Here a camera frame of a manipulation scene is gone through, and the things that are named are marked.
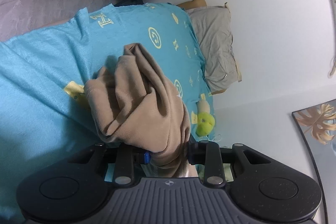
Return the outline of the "tan t-shirt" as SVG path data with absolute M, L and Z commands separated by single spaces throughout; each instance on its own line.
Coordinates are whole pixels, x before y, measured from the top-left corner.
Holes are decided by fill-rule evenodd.
M 114 73 L 102 67 L 84 92 L 100 139 L 150 152 L 158 177 L 196 177 L 187 160 L 189 113 L 177 88 L 141 45 L 125 46 Z

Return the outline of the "green plush toy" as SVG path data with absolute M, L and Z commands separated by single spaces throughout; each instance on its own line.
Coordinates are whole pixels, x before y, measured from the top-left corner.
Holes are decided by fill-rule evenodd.
M 198 136 L 208 136 L 215 127 L 215 118 L 210 113 L 210 105 L 209 103 L 201 99 L 197 103 L 198 114 L 197 114 L 197 129 L 196 133 Z

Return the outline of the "teal patterned bed sheet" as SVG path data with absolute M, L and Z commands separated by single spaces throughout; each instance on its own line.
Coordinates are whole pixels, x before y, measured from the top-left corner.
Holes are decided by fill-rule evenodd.
M 188 14 L 168 3 L 82 9 L 64 24 L 1 43 L 1 223 L 22 223 L 18 184 L 98 141 L 84 85 L 142 44 L 190 114 L 213 102 Z

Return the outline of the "grey pillow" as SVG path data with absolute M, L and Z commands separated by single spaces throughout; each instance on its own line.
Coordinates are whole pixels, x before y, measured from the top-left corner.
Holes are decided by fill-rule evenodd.
M 242 75 L 234 57 L 231 12 L 227 4 L 187 10 L 205 58 L 205 78 L 212 94 L 224 93 Z

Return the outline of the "gold leaf wall painting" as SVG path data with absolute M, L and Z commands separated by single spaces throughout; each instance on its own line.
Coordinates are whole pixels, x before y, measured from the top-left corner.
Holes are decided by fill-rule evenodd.
M 321 189 L 325 222 L 335 223 L 335 100 L 292 112 Z

